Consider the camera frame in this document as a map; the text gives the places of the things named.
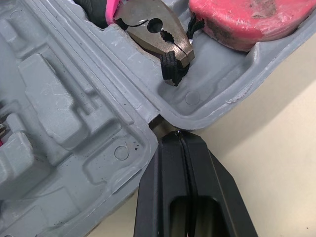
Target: pliers head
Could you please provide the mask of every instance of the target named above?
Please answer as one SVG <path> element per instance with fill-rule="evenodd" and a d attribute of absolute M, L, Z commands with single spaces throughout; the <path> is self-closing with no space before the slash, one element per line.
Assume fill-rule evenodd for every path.
<path fill-rule="evenodd" d="M 174 51 L 183 68 L 195 57 L 178 17 L 161 0 L 120 3 L 114 19 L 145 50 L 160 55 Z"/>

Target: molded plastic tray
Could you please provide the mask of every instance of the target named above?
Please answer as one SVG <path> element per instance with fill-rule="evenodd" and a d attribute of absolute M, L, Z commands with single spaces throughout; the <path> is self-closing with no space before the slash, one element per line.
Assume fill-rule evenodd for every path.
<path fill-rule="evenodd" d="M 165 1 L 183 22 L 186 0 Z M 0 1 L 0 237 L 82 237 L 138 187 L 157 148 L 148 123 L 204 128 L 254 91 L 316 31 L 248 53 L 203 32 L 178 87 L 118 26 L 102 30 L 72 0 Z"/>

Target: beige table surface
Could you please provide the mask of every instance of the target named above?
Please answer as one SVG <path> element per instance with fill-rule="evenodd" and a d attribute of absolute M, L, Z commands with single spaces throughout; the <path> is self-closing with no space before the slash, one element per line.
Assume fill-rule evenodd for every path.
<path fill-rule="evenodd" d="M 316 35 L 204 131 L 260 237 L 316 237 Z M 132 237 L 137 195 L 89 237 Z"/>

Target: pink tool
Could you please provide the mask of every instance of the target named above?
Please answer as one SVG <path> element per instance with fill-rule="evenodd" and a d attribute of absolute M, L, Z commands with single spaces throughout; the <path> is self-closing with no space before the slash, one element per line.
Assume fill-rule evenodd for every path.
<path fill-rule="evenodd" d="M 107 0 L 107 6 L 105 9 L 105 19 L 108 25 L 114 23 L 114 14 L 118 8 L 120 0 Z"/>
<path fill-rule="evenodd" d="M 204 31 L 218 42 L 249 51 L 256 42 L 288 36 L 311 14 L 316 0 L 189 0 L 205 20 Z"/>

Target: black rubber strap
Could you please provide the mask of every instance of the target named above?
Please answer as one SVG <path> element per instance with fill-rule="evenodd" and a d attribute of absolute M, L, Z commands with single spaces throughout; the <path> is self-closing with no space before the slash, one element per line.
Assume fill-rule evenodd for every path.
<path fill-rule="evenodd" d="M 191 17 L 188 24 L 187 37 L 192 40 L 193 34 L 204 28 L 204 20 L 198 21 L 196 15 Z M 182 78 L 188 73 L 190 65 L 185 68 L 177 61 L 175 52 L 170 51 L 160 56 L 162 77 L 170 85 L 178 86 Z"/>

